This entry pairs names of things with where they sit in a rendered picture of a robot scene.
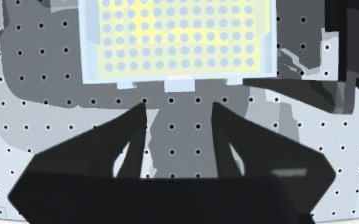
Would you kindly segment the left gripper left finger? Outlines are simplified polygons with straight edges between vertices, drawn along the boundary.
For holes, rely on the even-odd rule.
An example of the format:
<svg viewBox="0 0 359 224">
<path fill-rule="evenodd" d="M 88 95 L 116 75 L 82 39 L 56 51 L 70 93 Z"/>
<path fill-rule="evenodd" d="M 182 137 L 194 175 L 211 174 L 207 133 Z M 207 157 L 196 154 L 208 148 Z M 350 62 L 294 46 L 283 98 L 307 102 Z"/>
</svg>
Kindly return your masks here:
<svg viewBox="0 0 359 224">
<path fill-rule="evenodd" d="M 35 154 L 22 172 L 114 177 L 114 164 L 128 145 L 116 175 L 141 178 L 147 130 L 145 102 L 122 115 Z"/>
</svg>

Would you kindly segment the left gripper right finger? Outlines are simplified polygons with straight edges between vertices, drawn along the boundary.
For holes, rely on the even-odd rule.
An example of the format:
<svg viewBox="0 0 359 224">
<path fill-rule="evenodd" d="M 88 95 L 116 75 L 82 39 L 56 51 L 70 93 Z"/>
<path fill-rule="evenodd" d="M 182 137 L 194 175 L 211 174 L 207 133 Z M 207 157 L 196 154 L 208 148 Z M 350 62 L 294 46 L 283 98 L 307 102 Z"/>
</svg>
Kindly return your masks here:
<svg viewBox="0 0 359 224">
<path fill-rule="evenodd" d="M 323 153 L 247 120 L 219 102 L 213 102 L 211 125 L 218 178 L 277 177 L 297 214 L 311 214 L 336 179 Z M 244 176 L 229 143 L 243 162 Z"/>
</svg>

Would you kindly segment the grey flat square plate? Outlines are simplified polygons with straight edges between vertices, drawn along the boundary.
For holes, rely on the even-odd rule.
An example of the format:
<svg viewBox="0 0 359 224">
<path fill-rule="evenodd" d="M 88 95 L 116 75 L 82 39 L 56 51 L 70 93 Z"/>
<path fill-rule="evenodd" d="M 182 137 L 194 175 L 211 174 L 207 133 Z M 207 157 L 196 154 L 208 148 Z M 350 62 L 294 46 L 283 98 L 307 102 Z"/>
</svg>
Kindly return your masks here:
<svg viewBox="0 0 359 224">
<path fill-rule="evenodd" d="M 338 80 L 338 35 L 324 0 L 276 0 L 277 77 Z M 359 89 L 352 115 L 223 80 L 195 91 L 162 82 L 83 84 L 78 0 L 0 0 L 0 221 L 29 224 L 7 195 L 32 157 L 145 102 L 141 178 L 218 178 L 211 115 L 239 116 L 322 152 L 336 179 L 311 212 L 315 224 L 359 221 Z"/>
</svg>

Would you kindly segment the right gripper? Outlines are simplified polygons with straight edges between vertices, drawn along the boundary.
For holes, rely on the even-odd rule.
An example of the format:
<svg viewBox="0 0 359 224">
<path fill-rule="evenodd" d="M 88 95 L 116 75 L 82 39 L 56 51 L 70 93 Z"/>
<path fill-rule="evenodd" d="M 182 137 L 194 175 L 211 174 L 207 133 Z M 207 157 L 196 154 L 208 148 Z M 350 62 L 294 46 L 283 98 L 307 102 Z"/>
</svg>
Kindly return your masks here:
<svg viewBox="0 0 359 224">
<path fill-rule="evenodd" d="M 359 0 L 325 0 L 325 32 L 339 32 L 339 81 L 242 78 L 238 85 L 271 90 L 330 114 L 352 115 L 359 89 Z"/>
</svg>

